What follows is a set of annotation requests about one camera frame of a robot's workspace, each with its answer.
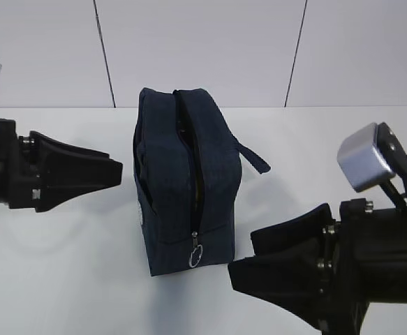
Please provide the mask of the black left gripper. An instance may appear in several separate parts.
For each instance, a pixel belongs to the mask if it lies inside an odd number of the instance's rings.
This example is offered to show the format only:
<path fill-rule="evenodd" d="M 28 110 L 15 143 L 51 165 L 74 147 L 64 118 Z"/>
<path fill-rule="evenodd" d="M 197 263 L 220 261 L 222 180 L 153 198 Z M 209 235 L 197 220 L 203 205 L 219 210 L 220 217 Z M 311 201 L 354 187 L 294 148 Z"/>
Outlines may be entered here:
<path fill-rule="evenodd" d="M 0 119 L 0 203 L 47 212 L 73 198 L 121 184 L 123 164 L 110 155 L 54 140 L 37 131 L 18 135 L 16 121 Z M 44 186 L 41 181 L 116 181 Z"/>

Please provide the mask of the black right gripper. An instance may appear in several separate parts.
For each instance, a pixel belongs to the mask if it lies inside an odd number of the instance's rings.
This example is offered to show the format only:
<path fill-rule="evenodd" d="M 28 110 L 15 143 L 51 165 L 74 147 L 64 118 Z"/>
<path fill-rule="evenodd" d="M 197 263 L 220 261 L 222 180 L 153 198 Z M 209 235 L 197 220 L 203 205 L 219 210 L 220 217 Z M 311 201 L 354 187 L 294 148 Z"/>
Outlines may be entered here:
<path fill-rule="evenodd" d="M 284 251 L 321 240 L 333 222 L 328 204 L 292 220 L 255 230 L 255 256 L 228 265 L 233 290 L 271 303 L 322 334 L 359 334 L 371 303 L 407 304 L 407 205 L 370 209 L 363 198 L 342 202 L 333 253 Z"/>

